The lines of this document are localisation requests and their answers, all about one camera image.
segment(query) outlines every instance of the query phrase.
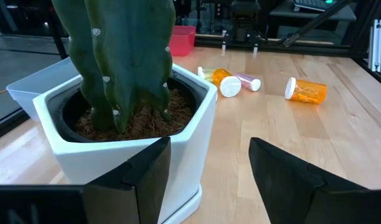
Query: red bin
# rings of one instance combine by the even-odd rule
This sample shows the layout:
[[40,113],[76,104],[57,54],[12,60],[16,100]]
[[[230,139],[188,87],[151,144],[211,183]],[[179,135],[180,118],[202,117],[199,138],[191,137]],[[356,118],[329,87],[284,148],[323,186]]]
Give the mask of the red bin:
[[170,41],[170,51],[172,56],[186,56],[195,45],[196,27],[194,26],[174,26],[174,31]]

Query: cactus areole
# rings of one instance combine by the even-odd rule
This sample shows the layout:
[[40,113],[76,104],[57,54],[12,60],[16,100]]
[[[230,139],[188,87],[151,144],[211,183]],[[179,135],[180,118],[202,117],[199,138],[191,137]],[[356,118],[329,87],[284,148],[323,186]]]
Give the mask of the cactus areole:
[[52,0],[70,36],[94,128],[126,131],[140,103],[169,121],[172,0]]

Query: white ceramic planter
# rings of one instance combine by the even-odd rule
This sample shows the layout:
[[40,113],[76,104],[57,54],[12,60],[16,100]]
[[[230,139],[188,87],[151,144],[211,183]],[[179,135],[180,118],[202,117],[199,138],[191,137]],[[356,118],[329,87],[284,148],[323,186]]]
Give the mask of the white ceramic planter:
[[[214,120],[217,88],[194,75],[173,65],[186,82],[193,82],[207,90],[207,94],[195,115],[179,134],[171,136],[171,165],[166,193],[161,207],[159,223],[180,223],[199,206],[202,190],[200,179],[209,146]],[[78,85],[77,76],[34,99],[42,127],[51,148],[65,175],[73,184],[86,184],[107,173],[153,142],[142,139],[119,142],[77,143],[62,139],[55,127],[48,102],[51,98]]]

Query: wooden table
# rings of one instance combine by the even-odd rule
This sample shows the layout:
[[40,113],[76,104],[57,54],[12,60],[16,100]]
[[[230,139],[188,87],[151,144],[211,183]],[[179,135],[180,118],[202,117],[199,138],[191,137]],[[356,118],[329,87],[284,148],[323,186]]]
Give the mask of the wooden table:
[[[381,84],[348,58],[195,48],[174,61],[246,72],[261,89],[219,97],[202,178],[201,205],[185,223],[269,223],[248,161],[260,137],[371,189],[381,189]],[[321,105],[286,101],[289,77],[326,83]],[[0,183],[67,183],[39,124],[26,121],[0,139]]]

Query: orange pill bottle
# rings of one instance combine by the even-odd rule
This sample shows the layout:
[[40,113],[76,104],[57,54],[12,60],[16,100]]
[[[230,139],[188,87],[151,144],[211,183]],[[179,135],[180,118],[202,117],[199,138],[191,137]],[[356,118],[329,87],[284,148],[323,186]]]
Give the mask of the orange pill bottle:
[[286,86],[285,98],[307,103],[322,103],[325,100],[327,86],[305,80],[289,79]]
[[225,97],[236,96],[242,88],[239,78],[232,76],[231,73],[223,68],[202,68],[197,69],[197,75],[213,83],[219,88],[221,94]]

